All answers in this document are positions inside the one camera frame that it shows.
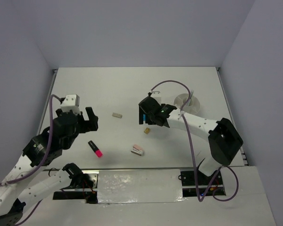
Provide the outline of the small yellow eraser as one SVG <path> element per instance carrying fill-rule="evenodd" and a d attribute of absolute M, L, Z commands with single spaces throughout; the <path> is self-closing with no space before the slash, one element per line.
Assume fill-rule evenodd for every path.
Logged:
<path fill-rule="evenodd" d="M 144 133 L 145 133 L 145 134 L 149 134 L 149 133 L 150 133 L 150 128 L 146 128 L 146 129 L 144 130 Z"/>

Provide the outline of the silver green pen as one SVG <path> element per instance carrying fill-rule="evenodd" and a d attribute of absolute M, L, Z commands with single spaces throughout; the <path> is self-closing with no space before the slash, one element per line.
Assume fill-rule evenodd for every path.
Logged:
<path fill-rule="evenodd" d="M 191 106 L 191 105 L 192 105 L 192 96 L 193 96 L 193 93 L 194 93 L 194 90 L 191 89 L 191 90 L 190 90 L 189 97 L 188 97 L 188 99 L 187 99 L 187 105 L 188 105 L 188 106 Z"/>

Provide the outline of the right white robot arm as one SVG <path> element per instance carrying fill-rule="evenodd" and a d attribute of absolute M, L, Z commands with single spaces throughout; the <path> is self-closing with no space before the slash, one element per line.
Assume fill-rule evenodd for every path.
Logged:
<path fill-rule="evenodd" d="M 196 172 L 196 180 L 206 184 L 212 174 L 220 167 L 229 166 L 243 145 L 243 139 L 227 118 L 209 120 L 186 113 L 169 104 L 160 104 L 155 98 L 147 96 L 139 103 L 140 119 L 145 115 L 145 123 L 187 131 L 209 143 L 210 154 L 205 157 Z"/>

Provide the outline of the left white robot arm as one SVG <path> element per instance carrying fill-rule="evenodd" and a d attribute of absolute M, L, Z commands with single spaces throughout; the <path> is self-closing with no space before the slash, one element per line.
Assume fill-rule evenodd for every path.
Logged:
<path fill-rule="evenodd" d="M 56 111 L 50 126 L 31 139 L 23 149 L 17 164 L 0 182 L 0 226 L 18 226 L 21 217 L 32 205 L 39 205 L 49 194 L 67 187 L 92 188 L 94 181 L 75 163 L 68 163 L 51 177 L 30 186 L 43 168 L 69 149 L 79 134 L 96 131 L 98 117 L 91 107 L 86 108 L 88 120 L 73 110 Z"/>

